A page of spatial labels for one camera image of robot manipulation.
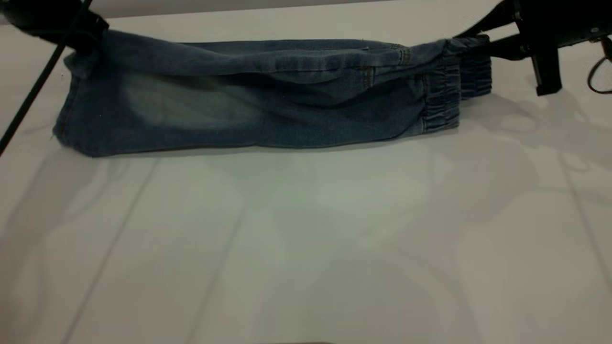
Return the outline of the black right gripper white-scuffed finger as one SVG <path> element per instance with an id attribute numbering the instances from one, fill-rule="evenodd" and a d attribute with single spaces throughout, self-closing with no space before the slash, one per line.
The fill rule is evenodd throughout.
<path id="1" fill-rule="evenodd" d="M 487 56 L 509 61 L 520 61 L 531 55 L 529 46 L 519 33 L 491 42 L 487 46 Z"/>

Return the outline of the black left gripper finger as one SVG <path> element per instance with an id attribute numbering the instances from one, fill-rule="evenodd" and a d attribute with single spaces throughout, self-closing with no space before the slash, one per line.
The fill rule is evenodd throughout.
<path id="1" fill-rule="evenodd" d="M 99 14 L 87 10 L 80 18 L 71 35 L 71 48 L 82 54 L 92 53 L 109 30 L 108 22 Z"/>

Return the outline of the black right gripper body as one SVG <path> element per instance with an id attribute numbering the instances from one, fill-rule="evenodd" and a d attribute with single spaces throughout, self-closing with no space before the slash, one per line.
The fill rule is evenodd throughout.
<path id="1" fill-rule="evenodd" d="M 537 95 L 562 89 L 559 49 L 611 35 L 610 0 L 516 0 L 516 22 L 533 63 Z"/>

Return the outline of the black right gripper clean finger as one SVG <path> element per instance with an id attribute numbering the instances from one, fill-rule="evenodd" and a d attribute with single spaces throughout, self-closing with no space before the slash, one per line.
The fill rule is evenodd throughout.
<path id="1" fill-rule="evenodd" d="M 517 15 L 519 9 L 520 2 L 518 0 L 502 0 L 485 17 L 462 33 L 459 33 L 455 38 L 476 37 L 481 33 L 516 22 L 520 16 L 519 14 Z"/>

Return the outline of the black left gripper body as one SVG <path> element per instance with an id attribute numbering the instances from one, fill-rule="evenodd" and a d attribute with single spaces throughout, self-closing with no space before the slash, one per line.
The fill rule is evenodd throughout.
<path id="1" fill-rule="evenodd" d="M 2 0 L 6 21 L 27 35 L 59 44 L 81 9 L 80 0 Z"/>

